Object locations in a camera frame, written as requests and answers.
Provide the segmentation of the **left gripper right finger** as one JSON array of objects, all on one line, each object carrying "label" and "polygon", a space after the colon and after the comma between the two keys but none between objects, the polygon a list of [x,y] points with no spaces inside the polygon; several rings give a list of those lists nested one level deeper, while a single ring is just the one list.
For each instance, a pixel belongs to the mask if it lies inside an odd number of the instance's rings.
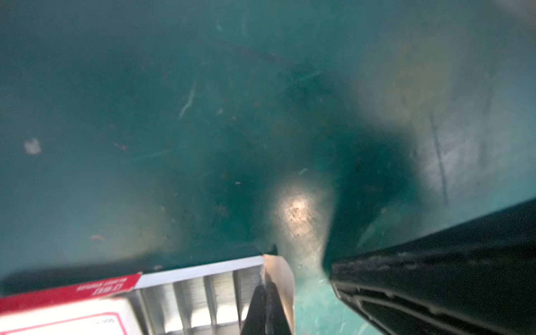
[{"label": "left gripper right finger", "polygon": [[269,282],[266,290],[266,334],[291,335],[290,325],[286,318],[279,291],[275,283]]}]

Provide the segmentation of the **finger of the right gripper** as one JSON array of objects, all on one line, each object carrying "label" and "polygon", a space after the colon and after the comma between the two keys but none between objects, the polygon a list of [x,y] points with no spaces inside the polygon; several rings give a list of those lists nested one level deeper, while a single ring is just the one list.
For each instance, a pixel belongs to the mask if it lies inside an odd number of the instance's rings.
[{"label": "finger of the right gripper", "polygon": [[534,334],[535,201],[340,260],[330,283],[382,334]]}]

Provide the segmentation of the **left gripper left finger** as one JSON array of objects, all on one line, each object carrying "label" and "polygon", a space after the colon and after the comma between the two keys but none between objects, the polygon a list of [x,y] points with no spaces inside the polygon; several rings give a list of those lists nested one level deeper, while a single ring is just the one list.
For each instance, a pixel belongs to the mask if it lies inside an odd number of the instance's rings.
[{"label": "left gripper left finger", "polygon": [[241,335],[266,335],[267,293],[265,286],[255,288]]}]

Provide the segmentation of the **red white staple box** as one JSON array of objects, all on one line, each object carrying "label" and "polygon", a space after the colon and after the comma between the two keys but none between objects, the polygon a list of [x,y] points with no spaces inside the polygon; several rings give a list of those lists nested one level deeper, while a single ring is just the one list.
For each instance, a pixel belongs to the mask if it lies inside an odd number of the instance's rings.
[{"label": "red white staple box", "polygon": [[269,254],[7,295],[1,333],[241,334],[255,288],[269,282],[294,334],[295,278]]}]

